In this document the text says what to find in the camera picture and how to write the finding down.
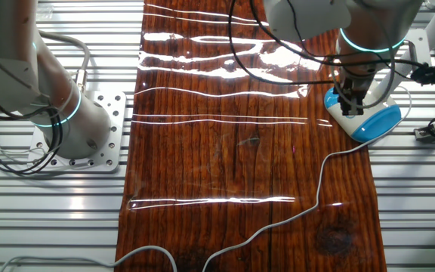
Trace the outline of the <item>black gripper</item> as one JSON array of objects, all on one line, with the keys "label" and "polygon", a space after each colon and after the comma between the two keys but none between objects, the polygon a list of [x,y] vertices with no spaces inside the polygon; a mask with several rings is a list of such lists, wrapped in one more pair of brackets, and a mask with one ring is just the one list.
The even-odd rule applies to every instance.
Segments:
[{"label": "black gripper", "polygon": [[363,109],[363,98],[372,83],[370,75],[357,75],[348,71],[339,72],[339,86],[346,97],[340,98],[341,114],[343,116],[361,116]]}]

